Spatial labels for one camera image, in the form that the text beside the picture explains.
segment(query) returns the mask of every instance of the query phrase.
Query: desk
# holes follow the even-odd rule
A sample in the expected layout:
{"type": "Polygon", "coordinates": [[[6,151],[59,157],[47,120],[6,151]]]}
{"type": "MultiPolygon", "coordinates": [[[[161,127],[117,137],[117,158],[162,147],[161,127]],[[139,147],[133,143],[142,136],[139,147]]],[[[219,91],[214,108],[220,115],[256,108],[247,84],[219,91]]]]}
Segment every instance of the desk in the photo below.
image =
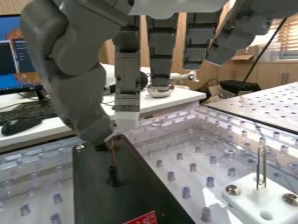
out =
{"type": "MultiPolygon", "coordinates": [[[[141,93],[141,115],[147,115],[151,112],[158,113],[159,110],[172,108],[175,106],[183,106],[184,104],[196,102],[204,97],[204,93],[175,88],[169,97],[153,99],[147,95],[147,92],[143,91],[141,93]]],[[[113,100],[113,96],[103,97],[103,102],[106,103],[113,100]]],[[[20,99],[18,95],[1,96],[0,107],[25,101],[26,100],[20,99]]],[[[114,111],[111,107],[105,104],[102,104],[102,107],[107,115],[110,116],[110,119],[113,119],[114,111]]],[[[73,131],[63,125],[59,118],[45,119],[42,121],[42,124],[16,135],[4,137],[0,134],[0,151],[25,147],[27,145],[53,140],[71,134],[74,134],[73,131]]]]}

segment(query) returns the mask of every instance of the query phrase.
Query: white perforated board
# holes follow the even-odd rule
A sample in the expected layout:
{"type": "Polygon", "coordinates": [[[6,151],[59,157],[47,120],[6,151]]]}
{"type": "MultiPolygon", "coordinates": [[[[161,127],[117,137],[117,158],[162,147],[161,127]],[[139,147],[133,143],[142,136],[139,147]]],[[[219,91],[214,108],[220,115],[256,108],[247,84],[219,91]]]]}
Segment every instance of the white perforated board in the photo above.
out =
{"type": "Polygon", "coordinates": [[[207,104],[212,109],[298,131],[298,82],[207,104]]]}

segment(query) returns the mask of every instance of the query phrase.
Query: keyboard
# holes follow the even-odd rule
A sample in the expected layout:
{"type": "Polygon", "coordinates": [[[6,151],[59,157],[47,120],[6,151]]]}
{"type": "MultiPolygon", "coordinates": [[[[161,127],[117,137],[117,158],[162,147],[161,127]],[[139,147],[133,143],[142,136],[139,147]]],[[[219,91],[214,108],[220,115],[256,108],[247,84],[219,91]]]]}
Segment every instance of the keyboard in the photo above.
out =
{"type": "Polygon", "coordinates": [[[0,112],[0,126],[16,119],[57,117],[49,101],[33,101],[20,104],[13,110],[0,112]]]}

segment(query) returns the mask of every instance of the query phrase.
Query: computer monitor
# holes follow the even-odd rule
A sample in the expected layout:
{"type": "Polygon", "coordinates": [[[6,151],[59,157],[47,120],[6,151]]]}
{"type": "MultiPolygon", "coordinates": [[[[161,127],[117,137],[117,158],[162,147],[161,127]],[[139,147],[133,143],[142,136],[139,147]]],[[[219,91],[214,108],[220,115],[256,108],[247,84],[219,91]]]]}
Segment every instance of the computer monitor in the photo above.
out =
{"type": "Polygon", "coordinates": [[[20,15],[0,16],[0,94],[42,89],[20,30],[20,15]]]}

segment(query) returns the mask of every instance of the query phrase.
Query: computer mouse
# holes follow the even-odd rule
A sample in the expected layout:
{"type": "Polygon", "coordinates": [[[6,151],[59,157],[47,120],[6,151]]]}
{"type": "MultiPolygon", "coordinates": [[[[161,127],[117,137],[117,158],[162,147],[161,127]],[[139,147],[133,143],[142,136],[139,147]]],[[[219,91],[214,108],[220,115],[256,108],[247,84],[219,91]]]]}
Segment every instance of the computer mouse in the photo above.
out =
{"type": "Polygon", "coordinates": [[[4,136],[14,135],[35,125],[41,124],[42,120],[38,118],[17,119],[6,121],[2,125],[1,134],[4,136]]]}

